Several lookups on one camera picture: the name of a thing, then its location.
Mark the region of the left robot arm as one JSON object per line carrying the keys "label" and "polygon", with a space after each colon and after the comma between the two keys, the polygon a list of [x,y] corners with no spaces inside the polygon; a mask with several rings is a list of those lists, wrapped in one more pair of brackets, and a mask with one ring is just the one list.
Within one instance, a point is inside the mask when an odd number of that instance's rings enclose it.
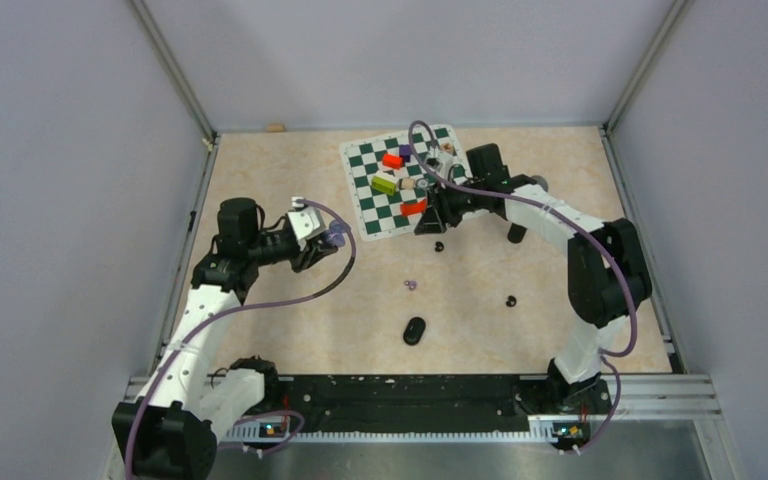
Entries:
{"label": "left robot arm", "polygon": [[324,216],[332,209],[295,197],[267,227],[251,198],[220,204],[217,233],[192,272],[184,312],[157,368],[132,401],[120,402],[111,424],[127,479],[204,479],[226,433],[252,408],[268,413],[280,386],[255,368],[233,369],[216,387],[208,371],[233,315],[254,310],[247,297],[261,268],[286,262],[295,273],[338,251]]}

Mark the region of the lavender earbud charging case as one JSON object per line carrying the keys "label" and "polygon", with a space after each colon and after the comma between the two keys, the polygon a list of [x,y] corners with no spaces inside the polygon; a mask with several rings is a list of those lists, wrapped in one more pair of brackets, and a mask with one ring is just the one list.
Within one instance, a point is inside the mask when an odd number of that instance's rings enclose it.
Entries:
{"label": "lavender earbud charging case", "polygon": [[343,248],[351,236],[350,227],[341,221],[332,220],[325,231],[325,242],[338,249]]}

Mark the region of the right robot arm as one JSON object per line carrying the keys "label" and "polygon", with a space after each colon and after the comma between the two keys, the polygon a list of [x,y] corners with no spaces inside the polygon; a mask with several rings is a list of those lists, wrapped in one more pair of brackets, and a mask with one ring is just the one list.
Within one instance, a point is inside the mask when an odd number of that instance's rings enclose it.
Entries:
{"label": "right robot arm", "polygon": [[547,367],[546,397],[554,409],[574,411],[595,387],[604,361],[630,355],[637,344],[637,312],[652,294],[652,281],[635,225],[585,214],[550,195],[537,178],[512,175],[494,143],[467,151],[461,183],[451,177],[454,155],[440,144],[426,153],[412,145],[401,150],[434,179],[416,234],[442,234],[468,213],[489,212],[509,223],[509,242],[535,233],[564,256],[576,319]]}

